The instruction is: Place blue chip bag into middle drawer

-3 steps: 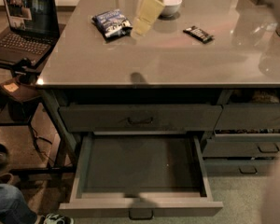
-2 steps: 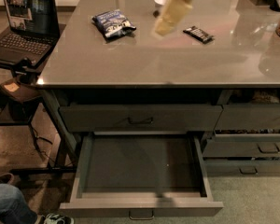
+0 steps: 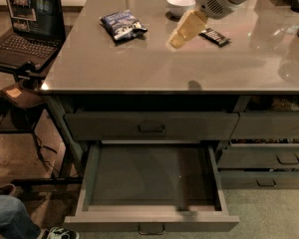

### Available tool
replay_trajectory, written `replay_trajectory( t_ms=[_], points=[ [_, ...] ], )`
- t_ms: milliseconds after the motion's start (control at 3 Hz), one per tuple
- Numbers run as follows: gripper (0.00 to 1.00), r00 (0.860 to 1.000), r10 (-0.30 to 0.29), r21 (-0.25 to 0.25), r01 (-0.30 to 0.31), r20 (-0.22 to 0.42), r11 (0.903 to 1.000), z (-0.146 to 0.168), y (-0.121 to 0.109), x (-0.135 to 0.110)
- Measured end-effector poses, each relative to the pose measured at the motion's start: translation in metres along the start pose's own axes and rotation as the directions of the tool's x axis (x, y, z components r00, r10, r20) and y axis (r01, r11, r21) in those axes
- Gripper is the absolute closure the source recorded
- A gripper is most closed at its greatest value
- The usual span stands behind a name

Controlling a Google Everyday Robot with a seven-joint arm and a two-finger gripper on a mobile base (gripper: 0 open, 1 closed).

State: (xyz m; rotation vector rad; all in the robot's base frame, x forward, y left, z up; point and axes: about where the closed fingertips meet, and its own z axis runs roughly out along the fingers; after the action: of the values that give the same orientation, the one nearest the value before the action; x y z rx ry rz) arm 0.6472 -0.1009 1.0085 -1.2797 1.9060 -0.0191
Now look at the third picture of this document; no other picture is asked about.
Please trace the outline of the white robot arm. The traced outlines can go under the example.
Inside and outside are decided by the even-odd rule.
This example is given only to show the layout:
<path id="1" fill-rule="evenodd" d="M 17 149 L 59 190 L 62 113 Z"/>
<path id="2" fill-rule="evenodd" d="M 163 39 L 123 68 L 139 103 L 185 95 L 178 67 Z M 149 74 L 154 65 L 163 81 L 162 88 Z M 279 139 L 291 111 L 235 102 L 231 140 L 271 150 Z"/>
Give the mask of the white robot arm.
<path id="1" fill-rule="evenodd" d="M 166 46 L 176 51 L 207 28 L 209 19 L 222 19 L 234 12 L 246 0 L 195 0 L 192 9 L 179 19 Z"/>

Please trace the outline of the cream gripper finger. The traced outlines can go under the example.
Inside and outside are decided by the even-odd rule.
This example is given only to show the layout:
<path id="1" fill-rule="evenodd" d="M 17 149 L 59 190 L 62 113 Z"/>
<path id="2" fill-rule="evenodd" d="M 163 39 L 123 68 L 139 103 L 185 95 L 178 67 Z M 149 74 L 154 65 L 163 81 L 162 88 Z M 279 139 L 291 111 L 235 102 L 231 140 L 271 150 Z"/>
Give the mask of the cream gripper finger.
<path id="1" fill-rule="evenodd" d="M 185 45 L 186 39 L 177 31 L 173 31 L 168 39 L 168 43 L 175 49 L 179 49 Z"/>

